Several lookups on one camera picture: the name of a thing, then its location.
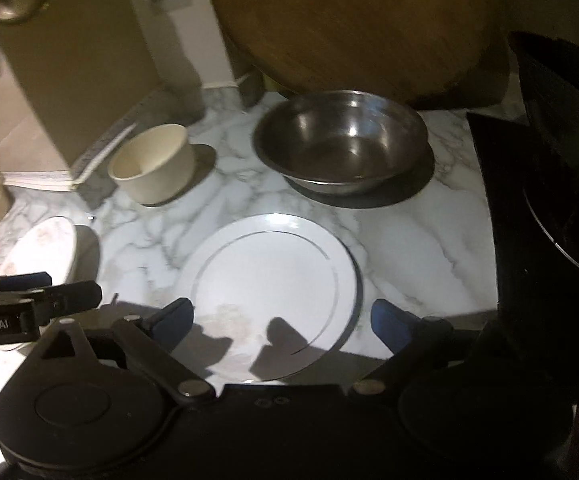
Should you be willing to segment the stainless steel bowl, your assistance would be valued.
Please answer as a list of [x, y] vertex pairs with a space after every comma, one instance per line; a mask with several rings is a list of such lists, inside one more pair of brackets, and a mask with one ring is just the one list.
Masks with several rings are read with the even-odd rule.
[[322, 91], [275, 105], [254, 128], [259, 159], [299, 188], [352, 196], [412, 170], [428, 130], [411, 107], [357, 91]]

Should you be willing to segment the round wooden cutting board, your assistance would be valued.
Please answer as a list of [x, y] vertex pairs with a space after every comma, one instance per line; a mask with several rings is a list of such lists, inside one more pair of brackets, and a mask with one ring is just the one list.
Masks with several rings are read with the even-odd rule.
[[212, 0], [244, 58], [296, 93], [361, 90], [413, 103], [466, 82], [502, 0]]

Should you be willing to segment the cream round bowl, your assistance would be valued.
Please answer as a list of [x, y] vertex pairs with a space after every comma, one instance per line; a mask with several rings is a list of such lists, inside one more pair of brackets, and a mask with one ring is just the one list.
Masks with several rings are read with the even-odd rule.
[[108, 174], [135, 203], [154, 206], [192, 181], [196, 159], [187, 129], [178, 124], [147, 129], [112, 156]]

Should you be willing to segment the black stove cooktop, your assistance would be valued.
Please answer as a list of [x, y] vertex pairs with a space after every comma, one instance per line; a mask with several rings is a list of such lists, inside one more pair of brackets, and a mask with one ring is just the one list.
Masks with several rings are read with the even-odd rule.
[[579, 46], [512, 32], [523, 122], [467, 117], [495, 243], [515, 384], [579, 404]]

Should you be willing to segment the small white rimmed plate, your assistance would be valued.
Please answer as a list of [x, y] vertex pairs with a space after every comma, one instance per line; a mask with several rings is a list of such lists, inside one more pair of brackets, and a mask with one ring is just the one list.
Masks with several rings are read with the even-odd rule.
[[172, 292], [194, 307], [174, 354], [214, 384], [302, 372], [343, 341], [359, 309], [348, 249], [290, 214], [224, 226], [188, 258]]

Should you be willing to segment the large white floral plate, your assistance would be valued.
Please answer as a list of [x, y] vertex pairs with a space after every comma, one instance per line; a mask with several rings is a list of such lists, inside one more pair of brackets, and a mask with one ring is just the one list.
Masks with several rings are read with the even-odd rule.
[[0, 266], [0, 275], [46, 272], [54, 285], [71, 280], [78, 248], [72, 220], [55, 216], [41, 221], [18, 240]]

